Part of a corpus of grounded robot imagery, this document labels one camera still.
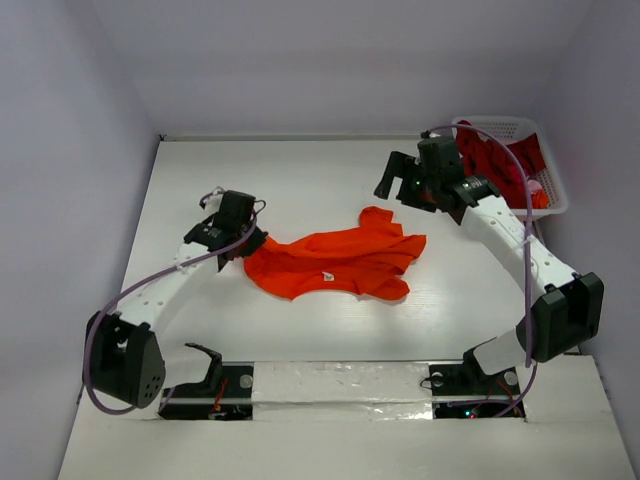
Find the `orange t-shirt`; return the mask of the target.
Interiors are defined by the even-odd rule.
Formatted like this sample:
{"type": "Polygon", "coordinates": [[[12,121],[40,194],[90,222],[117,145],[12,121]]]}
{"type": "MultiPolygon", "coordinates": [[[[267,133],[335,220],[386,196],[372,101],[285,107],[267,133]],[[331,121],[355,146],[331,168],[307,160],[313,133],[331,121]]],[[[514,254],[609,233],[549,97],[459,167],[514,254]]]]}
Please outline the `orange t-shirt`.
{"type": "Polygon", "coordinates": [[[398,302],[410,293],[402,276],[427,242],[423,234],[405,234],[393,211],[369,206],[351,229],[314,233],[289,244],[269,237],[244,260],[244,271],[257,287],[290,301],[331,290],[398,302]]]}

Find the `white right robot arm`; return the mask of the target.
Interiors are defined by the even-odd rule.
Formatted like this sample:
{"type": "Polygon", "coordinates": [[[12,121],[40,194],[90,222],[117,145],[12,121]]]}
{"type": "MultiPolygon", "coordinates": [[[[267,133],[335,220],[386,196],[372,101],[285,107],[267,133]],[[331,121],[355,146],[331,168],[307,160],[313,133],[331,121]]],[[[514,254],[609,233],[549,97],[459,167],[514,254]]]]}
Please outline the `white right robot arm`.
{"type": "Polygon", "coordinates": [[[391,152],[375,196],[388,198],[394,179],[401,181],[397,198],[402,204],[448,214],[487,248],[525,296],[525,316],[517,326],[468,350],[444,380],[482,392],[504,371],[545,363],[597,335],[603,281],[552,254],[486,176],[467,175],[454,138],[424,138],[416,156],[391,152]]]}

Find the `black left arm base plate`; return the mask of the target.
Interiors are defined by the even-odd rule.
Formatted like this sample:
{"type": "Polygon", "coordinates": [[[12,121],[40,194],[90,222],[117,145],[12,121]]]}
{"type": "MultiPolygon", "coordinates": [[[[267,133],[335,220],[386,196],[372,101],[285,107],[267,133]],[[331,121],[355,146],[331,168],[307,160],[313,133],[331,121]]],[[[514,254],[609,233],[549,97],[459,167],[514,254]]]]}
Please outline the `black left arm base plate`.
{"type": "Polygon", "coordinates": [[[158,408],[164,420],[245,421],[253,418],[253,362],[230,362],[222,354],[196,343],[186,347],[209,357],[204,378],[165,389],[158,408]]]}

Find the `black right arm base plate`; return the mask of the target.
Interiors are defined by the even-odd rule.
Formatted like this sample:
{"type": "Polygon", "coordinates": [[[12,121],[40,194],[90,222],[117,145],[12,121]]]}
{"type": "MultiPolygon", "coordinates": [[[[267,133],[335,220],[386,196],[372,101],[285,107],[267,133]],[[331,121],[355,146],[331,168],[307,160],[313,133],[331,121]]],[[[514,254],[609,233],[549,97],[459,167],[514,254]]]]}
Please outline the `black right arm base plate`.
{"type": "Polygon", "coordinates": [[[526,418],[515,367],[485,374],[475,360],[432,363],[419,386],[431,394],[435,419],[526,418]]]}

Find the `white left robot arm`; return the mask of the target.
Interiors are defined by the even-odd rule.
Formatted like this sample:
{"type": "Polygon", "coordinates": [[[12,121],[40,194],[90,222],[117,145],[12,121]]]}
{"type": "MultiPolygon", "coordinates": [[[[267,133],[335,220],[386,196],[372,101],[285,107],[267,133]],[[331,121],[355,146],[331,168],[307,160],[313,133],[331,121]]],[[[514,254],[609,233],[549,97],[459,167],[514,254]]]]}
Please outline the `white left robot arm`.
{"type": "Polygon", "coordinates": [[[199,206],[204,217],[184,235],[171,264],[117,294],[87,323],[82,383],[108,415],[145,409],[158,398],[166,378],[160,339],[169,324],[205,280],[266,240],[258,226],[265,201],[217,187],[199,206]]]}

